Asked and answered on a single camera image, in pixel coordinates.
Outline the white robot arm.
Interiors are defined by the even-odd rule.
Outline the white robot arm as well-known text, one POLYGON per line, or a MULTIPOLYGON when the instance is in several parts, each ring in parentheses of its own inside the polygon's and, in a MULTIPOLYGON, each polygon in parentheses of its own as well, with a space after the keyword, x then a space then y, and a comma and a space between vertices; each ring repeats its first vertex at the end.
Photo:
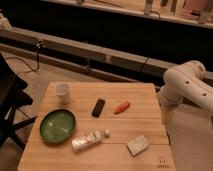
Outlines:
POLYGON ((204 109, 213 125, 213 87, 202 81, 206 69, 196 60, 168 68, 163 75, 164 85, 157 93, 161 107, 161 122, 167 125, 173 110, 186 98, 204 109))

